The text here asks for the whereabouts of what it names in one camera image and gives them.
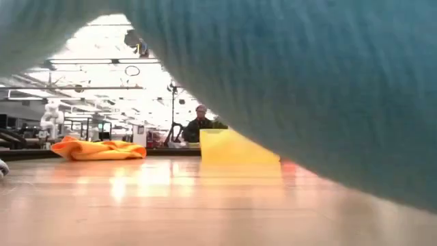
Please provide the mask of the white cabinet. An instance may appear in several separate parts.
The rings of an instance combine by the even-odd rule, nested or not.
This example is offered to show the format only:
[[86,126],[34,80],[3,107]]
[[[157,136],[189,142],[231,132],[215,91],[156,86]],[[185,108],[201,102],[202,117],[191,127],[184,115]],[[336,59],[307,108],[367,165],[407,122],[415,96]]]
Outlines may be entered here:
[[132,128],[132,142],[140,146],[147,145],[147,129],[144,125],[134,125]]

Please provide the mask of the orange microfiber towel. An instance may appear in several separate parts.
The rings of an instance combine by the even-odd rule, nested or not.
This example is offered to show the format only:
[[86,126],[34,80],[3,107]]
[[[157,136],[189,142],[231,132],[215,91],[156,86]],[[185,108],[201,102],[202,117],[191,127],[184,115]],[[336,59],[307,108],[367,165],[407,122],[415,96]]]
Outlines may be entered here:
[[51,151],[70,161],[101,161],[144,159],[147,151],[143,146],[126,141],[83,141],[65,136],[51,146]]

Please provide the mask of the black tripod stand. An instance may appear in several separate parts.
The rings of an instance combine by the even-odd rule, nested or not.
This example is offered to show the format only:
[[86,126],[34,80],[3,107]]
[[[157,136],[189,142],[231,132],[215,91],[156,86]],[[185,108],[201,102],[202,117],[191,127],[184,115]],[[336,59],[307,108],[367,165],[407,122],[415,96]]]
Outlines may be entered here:
[[[180,86],[177,86],[174,81],[170,82],[170,84],[167,86],[167,90],[171,92],[171,127],[164,141],[164,146],[166,147],[169,147],[170,142],[180,143],[180,135],[184,130],[184,126],[182,124],[175,122],[175,96],[178,92],[178,88],[180,88]],[[175,127],[179,128],[179,131],[176,135],[174,135]]]

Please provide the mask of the blue microfiber towel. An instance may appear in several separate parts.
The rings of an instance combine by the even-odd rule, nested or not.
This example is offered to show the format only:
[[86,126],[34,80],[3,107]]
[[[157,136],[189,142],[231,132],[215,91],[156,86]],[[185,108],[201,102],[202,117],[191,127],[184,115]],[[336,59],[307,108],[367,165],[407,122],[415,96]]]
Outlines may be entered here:
[[437,0],[0,0],[0,76],[106,14],[245,137],[437,213]]

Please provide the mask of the yellow translucent plastic bin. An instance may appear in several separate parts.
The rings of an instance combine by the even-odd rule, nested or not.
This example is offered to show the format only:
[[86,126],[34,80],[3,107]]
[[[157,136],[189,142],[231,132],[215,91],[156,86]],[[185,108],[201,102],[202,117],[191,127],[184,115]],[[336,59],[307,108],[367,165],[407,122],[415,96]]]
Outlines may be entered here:
[[208,164],[272,164],[280,157],[231,129],[200,130],[201,159]]

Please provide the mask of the person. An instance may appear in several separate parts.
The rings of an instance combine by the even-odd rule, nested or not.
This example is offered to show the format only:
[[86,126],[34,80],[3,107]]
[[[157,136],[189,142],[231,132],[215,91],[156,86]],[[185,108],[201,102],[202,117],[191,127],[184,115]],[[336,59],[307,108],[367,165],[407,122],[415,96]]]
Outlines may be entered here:
[[196,118],[191,120],[188,125],[182,131],[182,137],[185,142],[199,143],[200,130],[201,129],[228,129],[228,125],[220,122],[219,120],[209,120],[206,117],[207,107],[205,105],[198,105],[195,109]]

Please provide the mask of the dark hanging ceiling fixture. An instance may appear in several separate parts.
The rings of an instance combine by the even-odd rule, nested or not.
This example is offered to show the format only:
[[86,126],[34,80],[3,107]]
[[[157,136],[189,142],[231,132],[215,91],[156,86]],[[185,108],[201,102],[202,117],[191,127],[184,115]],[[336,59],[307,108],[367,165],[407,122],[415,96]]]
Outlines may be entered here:
[[124,36],[124,44],[133,49],[133,53],[140,58],[148,58],[150,55],[149,48],[144,40],[136,33],[134,29],[129,29]]

